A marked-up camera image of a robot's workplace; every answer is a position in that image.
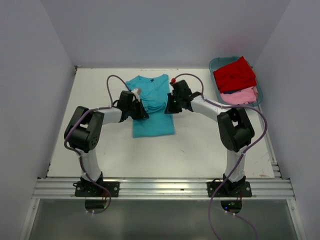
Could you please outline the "turquoise t shirt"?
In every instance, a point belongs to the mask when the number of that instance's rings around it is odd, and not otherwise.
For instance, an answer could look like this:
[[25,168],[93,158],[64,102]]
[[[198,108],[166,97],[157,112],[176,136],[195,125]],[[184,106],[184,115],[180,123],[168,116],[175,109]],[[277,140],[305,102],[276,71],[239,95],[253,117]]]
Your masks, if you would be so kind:
[[139,88],[140,99],[148,119],[134,120],[132,136],[134,138],[148,138],[173,135],[175,133],[174,120],[171,114],[166,114],[169,88],[169,76],[162,74],[157,77],[136,76],[126,82],[130,90]]

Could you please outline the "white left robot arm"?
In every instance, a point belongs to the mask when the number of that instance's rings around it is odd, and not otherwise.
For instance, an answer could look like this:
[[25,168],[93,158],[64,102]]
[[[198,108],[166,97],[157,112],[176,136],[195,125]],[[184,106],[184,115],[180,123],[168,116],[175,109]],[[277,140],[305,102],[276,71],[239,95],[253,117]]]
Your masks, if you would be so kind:
[[104,125],[121,123],[132,118],[146,120],[149,115],[140,98],[141,89],[123,90],[116,106],[89,109],[78,106],[64,132],[64,147],[77,154],[81,168],[80,181],[73,184],[77,197],[109,197],[103,180],[96,146]]

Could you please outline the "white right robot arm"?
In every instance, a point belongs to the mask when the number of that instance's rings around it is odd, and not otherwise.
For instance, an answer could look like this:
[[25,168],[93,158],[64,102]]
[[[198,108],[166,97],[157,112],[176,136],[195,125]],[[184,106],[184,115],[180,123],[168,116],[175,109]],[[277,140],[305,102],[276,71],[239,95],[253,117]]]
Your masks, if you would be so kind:
[[201,114],[218,125],[220,140],[227,150],[223,182],[208,185],[210,197],[236,197],[246,183],[245,155],[243,150],[251,144],[255,131],[244,108],[212,105],[200,92],[192,92],[185,80],[171,80],[165,114],[178,114],[183,109]]

